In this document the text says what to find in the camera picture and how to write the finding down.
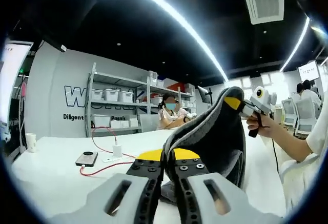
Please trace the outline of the person's right hand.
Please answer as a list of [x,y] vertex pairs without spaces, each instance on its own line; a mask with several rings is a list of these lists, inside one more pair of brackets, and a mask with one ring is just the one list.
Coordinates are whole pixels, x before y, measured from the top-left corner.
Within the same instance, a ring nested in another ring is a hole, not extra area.
[[274,121],[265,115],[261,115],[261,125],[259,119],[254,116],[247,119],[247,124],[250,131],[258,130],[258,134],[264,137],[270,137],[274,127]]

